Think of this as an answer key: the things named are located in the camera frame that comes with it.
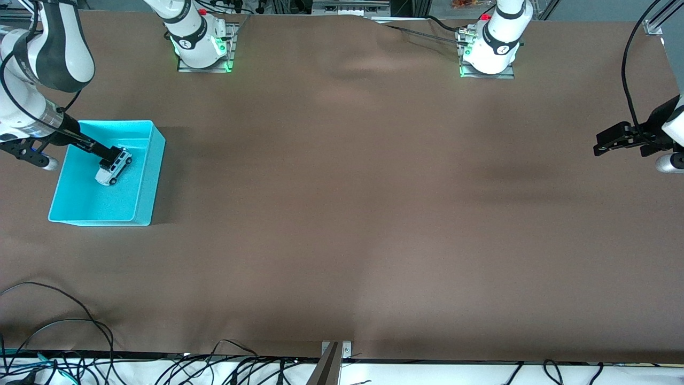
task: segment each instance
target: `turquoise plastic bin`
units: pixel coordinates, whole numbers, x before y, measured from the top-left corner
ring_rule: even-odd
[[[147,226],[152,221],[166,139],[151,121],[79,121],[105,146],[126,147],[133,161],[113,186],[95,180],[100,159],[69,146],[48,214],[76,226]]]

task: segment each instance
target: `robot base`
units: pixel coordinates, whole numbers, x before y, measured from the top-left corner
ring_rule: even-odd
[[[182,59],[178,60],[178,72],[199,72],[199,73],[230,73],[233,72],[233,60],[235,60],[235,47],[237,45],[237,32],[239,23],[226,23],[226,40],[216,39],[216,49],[225,51],[219,60],[211,66],[197,69],[188,66]]]
[[[482,32],[484,21],[478,21],[477,24],[469,24],[468,27],[461,28],[455,32],[456,40],[467,42],[467,46],[458,46],[458,61],[460,62],[461,77],[478,77],[482,79],[514,79],[513,64],[509,64],[502,72],[490,75],[475,69],[475,67],[467,61],[467,57],[471,52],[477,35]]]

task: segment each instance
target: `blue storage box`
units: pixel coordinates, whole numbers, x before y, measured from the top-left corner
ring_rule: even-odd
[[[79,121],[103,145],[125,147],[133,161],[113,186],[95,180],[100,158],[74,146],[66,150],[48,219],[76,226],[147,226],[157,194],[166,139],[151,121]]]

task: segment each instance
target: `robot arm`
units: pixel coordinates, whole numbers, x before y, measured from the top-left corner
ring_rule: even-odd
[[[25,29],[3,36],[0,56],[14,52],[8,68],[26,82],[63,92],[77,92],[95,75],[95,62],[83,37],[76,0],[38,3],[43,32],[27,38]]]
[[[217,40],[226,37],[226,21],[200,14],[192,0],[144,0],[164,21],[176,54],[188,66],[203,69],[226,55]]]
[[[674,112],[663,124],[665,132],[674,141],[674,153],[663,155],[655,162],[661,173],[684,173],[684,97],[679,97]]]
[[[225,22],[200,14],[192,0],[145,0],[164,20],[176,53],[196,68],[211,66],[223,55],[217,38],[225,37]],[[114,184],[131,154],[106,147],[81,133],[78,122],[46,99],[36,84],[78,92],[95,74],[92,54],[83,37],[76,0],[38,0],[27,9],[40,15],[43,31],[0,26],[0,149],[44,169],[57,161],[43,150],[48,144],[74,145],[101,158],[99,183]]]
[[[482,73],[505,70],[515,60],[533,10],[529,0],[498,0],[492,18],[477,22],[477,38],[463,60]]]

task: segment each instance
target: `table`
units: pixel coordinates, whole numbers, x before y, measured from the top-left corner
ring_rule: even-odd
[[[630,24],[532,23],[509,81],[460,78],[449,43],[354,16],[252,17],[224,75],[177,73],[153,14],[82,19],[97,71],[70,113],[160,128],[153,225],[50,223],[57,173],[3,156],[2,286],[59,285],[127,351],[684,358],[684,179],[592,155],[629,119]],[[642,119],[678,93],[657,37],[637,35],[628,71]],[[80,314],[32,289],[0,309],[11,345]],[[106,349],[83,325],[29,347]]]

